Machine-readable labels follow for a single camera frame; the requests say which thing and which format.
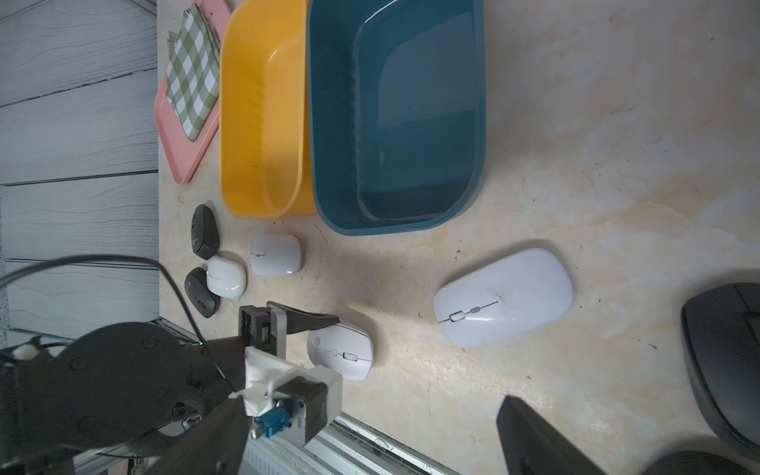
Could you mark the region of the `white mouse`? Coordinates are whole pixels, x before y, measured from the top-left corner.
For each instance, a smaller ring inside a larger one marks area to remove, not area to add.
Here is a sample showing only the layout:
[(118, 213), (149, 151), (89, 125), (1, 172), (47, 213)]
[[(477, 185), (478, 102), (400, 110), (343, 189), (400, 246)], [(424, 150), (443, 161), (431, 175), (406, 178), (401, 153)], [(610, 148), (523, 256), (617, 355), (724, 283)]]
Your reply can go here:
[(251, 241), (251, 271), (258, 276), (287, 276), (303, 266), (300, 241), (293, 235), (255, 237)]
[(239, 263), (214, 256), (208, 261), (206, 285), (213, 294), (237, 301), (247, 288), (247, 273)]
[(352, 381), (365, 380), (374, 360), (368, 333), (348, 322), (311, 331), (307, 350), (314, 366), (330, 368)]
[(441, 287), (433, 310), (459, 348), (498, 342), (564, 316), (574, 302), (571, 278), (546, 249), (513, 253)]

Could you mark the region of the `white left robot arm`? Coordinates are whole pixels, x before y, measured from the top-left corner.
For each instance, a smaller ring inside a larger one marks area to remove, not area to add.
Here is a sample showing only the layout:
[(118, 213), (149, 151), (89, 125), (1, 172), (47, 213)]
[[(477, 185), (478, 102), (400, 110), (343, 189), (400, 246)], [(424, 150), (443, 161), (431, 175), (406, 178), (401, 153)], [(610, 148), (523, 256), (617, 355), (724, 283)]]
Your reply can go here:
[(251, 439), (306, 445), (342, 409), (342, 376), (285, 358), (291, 334), (338, 317), (275, 302), (239, 333), (184, 344), (148, 323), (98, 329), (57, 355), (31, 340), (1, 368), (1, 470), (70, 474), (77, 455), (124, 447), (154, 474), (236, 474)]

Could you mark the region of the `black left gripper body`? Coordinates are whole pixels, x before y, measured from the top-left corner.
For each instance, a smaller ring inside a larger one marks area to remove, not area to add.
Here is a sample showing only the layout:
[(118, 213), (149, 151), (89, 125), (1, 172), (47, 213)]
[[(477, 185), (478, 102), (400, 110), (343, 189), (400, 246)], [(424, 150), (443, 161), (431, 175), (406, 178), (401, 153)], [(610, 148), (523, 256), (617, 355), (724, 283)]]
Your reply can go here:
[(245, 339), (247, 346), (285, 359), (286, 308), (275, 302), (268, 302), (264, 307), (239, 307), (239, 335)]

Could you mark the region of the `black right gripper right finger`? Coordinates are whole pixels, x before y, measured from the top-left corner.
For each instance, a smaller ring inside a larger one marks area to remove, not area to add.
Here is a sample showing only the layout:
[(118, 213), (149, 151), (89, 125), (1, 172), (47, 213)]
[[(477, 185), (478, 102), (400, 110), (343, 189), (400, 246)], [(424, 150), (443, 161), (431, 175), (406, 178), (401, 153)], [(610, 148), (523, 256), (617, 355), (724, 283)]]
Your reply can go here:
[(505, 398), (496, 426), (509, 474), (604, 474), (521, 398)]

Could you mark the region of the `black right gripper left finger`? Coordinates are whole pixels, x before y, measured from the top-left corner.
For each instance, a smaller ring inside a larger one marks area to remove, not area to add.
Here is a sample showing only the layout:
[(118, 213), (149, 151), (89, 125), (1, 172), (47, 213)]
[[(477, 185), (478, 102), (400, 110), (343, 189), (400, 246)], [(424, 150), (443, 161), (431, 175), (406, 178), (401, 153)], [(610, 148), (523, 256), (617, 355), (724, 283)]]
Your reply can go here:
[(180, 437), (146, 474), (239, 473), (249, 438), (243, 398), (227, 399), (187, 435)]

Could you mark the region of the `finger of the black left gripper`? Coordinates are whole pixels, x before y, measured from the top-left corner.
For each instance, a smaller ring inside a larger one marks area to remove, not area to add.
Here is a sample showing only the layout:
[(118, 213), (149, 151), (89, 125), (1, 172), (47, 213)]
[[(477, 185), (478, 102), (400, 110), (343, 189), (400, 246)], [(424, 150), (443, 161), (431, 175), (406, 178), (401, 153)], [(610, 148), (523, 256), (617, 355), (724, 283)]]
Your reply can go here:
[(274, 321), (275, 334), (318, 331), (340, 323), (340, 318), (334, 315), (307, 312), (273, 301), (269, 301), (266, 306)]

